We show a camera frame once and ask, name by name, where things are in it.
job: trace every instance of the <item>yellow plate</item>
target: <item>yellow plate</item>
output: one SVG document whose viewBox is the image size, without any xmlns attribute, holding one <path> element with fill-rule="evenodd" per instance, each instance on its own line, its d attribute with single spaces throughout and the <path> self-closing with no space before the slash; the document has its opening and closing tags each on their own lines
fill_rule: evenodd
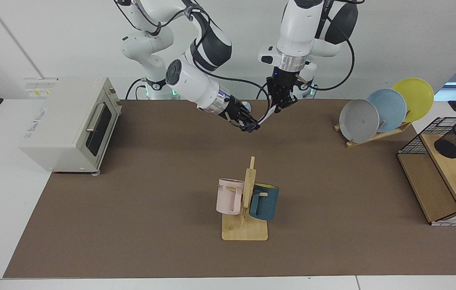
<svg viewBox="0 0 456 290">
<path fill-rule="evenodd" d="M 411 77 L 400 81 L 392 88 L 403 96 L 406 102 L 406 109 L 410 111 L 405 117 L 405 122 L 414 122 L 421 119 L 432 108 L 433 90 L 426 81 Z"/>
</svg>

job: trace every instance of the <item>brown table mat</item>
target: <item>brown table mat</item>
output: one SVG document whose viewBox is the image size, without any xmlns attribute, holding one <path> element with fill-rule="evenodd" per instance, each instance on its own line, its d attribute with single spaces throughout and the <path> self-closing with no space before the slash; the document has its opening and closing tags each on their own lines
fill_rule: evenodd
<svg viewBox="0 0 456 290">
<path fill-rule="evenodd" d="M 347 149 L 347 101 L 300 101 L 252 134 L 187 101 L 124 101 L 102 174 L 53 174 L 5 278 L 456 275 L 456 227 L 429 226 L 395 156 Z M 264 101 L 252 101 L 254 115 Z M 225 242 L 218 178 L 280 187 L 266 242 Z"/>
</svg>

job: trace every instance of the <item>pink mug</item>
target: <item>pink mug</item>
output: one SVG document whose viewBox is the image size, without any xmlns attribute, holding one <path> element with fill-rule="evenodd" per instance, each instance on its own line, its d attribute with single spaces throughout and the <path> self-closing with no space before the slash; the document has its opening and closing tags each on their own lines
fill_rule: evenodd
<svg viewBox="0 0 456 290">
<path fill-rule="evenodd" d="M 221 178 L 219 180 L 219 189 L 217 190 L 217 211 L 225 215 L 240 214 L 243 189 L 243 181 Z"/>
</svg>

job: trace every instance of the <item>oven label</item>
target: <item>oven label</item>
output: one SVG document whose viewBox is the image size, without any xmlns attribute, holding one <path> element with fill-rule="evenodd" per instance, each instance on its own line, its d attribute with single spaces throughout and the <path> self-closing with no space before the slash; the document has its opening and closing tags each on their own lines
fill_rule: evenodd
<svg viewBox="0 0 456 290">
<path fill-rule="evenodd" d="M 42 108 L 40 112 L 38 112 L 38 115 L 36 118 L 33 120 L 31 123 L 31 126 L 27 129 L 26 134 L 24 135 L 24 140 L 29 140 L 31 137 L 33 137 L 33 134 L 35 133 L 36 129 L 38 128 L 38 125 L 40 125 L 40 122 L 44 118 L 44 116 L 47 114 L 47 108 Z"/>
</svg>

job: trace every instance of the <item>oven door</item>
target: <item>oven door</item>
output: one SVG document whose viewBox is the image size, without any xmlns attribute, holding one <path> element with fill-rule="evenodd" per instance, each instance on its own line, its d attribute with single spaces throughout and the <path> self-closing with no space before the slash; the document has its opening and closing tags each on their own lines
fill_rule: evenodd
<svg viewBox="0 0 456 290">
<path fill-rule="evenodd" d="M 103 90 L 92 112 L 90 122 L 85 128 L 85 139 L 80 149 L 94 165 L 94 170 L 99 169 L 117 117 L 119 117 L 117 111 L 108 94 Z"/>
</svg>

